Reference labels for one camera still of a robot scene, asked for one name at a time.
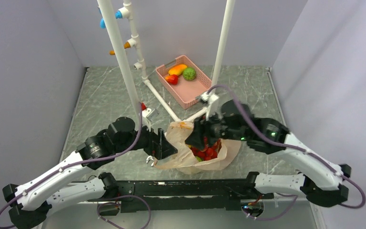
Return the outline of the red fake strawberry bunch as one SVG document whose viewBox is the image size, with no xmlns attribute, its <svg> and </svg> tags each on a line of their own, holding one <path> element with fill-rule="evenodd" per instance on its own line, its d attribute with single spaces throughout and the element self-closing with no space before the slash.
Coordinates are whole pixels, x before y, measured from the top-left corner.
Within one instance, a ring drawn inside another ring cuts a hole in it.
<svg viewBox="0 0 366 229">
<path fill-rule="evenodd" d="M 222 142 L 221 139 L 218 139 L 216 141 L 216 143 L 214 143 L 212 146 L 206 146 L 205 149 L 200 150 L 196 147 L 193 147 L 191 145 L 187 145 L 191 152 L 193 153 L 193 155 L 196 157 L 200 157 L 203 159 L 203 161 L 209 161 L 212 159 L 217 158 L 219 151 L 222 148 Z"/>
</svg>

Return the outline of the translucent orange plastic bag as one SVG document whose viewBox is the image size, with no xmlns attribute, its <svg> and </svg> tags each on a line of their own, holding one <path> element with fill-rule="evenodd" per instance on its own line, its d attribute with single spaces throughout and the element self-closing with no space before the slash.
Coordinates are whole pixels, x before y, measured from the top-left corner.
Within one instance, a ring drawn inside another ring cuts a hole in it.
<svg viewBox="0 0 366 229">
<path fill-rule="evenodd" d="M 241 142 L 218 139 L 212 146 L 200 150 L 184 143 L 193 131 L 193 123 L 188 121 L 172 122 L 166 131 L 166 139 L 178 152 L 165 160 L 154 162 L 157 169 L 177 169 L 192 175 L 204 171 L 223 170 L 239 153 Z"/>
</svg>

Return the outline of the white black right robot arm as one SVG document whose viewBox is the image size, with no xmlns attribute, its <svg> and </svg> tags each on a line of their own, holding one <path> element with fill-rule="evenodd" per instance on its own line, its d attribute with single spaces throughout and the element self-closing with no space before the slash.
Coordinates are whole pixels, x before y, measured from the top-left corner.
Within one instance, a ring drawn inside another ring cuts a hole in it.
<svg viewBox="0 0 366 229">
<path fill-rule="evenodd" d="M 246 123 L 233 100 L 221 107 L 221 115 L 205 116 L 194 120 L 193 131 L 185 143 L 199 150 L 212 146 L 218 139 L 246 142 L 250 149 L 267 155 L 276 156 L 292 164 L 299 170 L 296 175 L 268 175 L 249 172 L 244 184 L 244 193 L 249 198 L 259 194 L 282 193 L 304 196 L 315 205 L 333 207 L 348 200 L 349 189 L 343 184 L 351 175 L 347 164 L 336 165 L 311 153 L 306 154 L 290 148 L 290 145 L 307 150 L 289 129 L 272 118 L 255 117 L 248 105 L 242 104 L 243 111 L 261 134 L 270 141 L 278 142 L 275 146 L 260 138 Z"/>
</svg>

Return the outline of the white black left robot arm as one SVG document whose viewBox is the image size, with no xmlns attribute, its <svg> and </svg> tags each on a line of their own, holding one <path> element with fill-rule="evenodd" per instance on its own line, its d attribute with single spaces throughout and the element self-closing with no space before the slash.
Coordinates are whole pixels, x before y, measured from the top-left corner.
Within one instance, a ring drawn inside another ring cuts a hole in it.
<svg viewBox="0 0 366 229">
<path fill-rule="evenodd" d="M 2 190 L 12 225 L 31 229 L 57 210 L 91 199 L 112 200 L 119 187 L 111 173 L 70 186 L 76 178 L 112 162 L 129 151 L 142 149 L 158 160 L 177 153 L 163 129 L 155 132 L 120 117 L 108 128 L 91 136 L 67 158 L 41 176 L 22 185 L 8 184 Z"/>
</svg>

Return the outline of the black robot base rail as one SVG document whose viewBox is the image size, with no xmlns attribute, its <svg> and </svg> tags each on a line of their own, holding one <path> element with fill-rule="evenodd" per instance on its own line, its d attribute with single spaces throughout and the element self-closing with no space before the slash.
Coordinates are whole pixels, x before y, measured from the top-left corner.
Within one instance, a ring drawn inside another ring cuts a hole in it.
<svg viewBox="0 0 366 229">
<path fill-rule="evenodd" d="M 121 212 L 151 210 L 214 209 L 240 211 L 242 204 L 254 199 L 273 199 L 260 194 L 246 178 L 206 180 L 117 181 L 117 189 L 97 201 L 121 197 Z"/>
</svg>

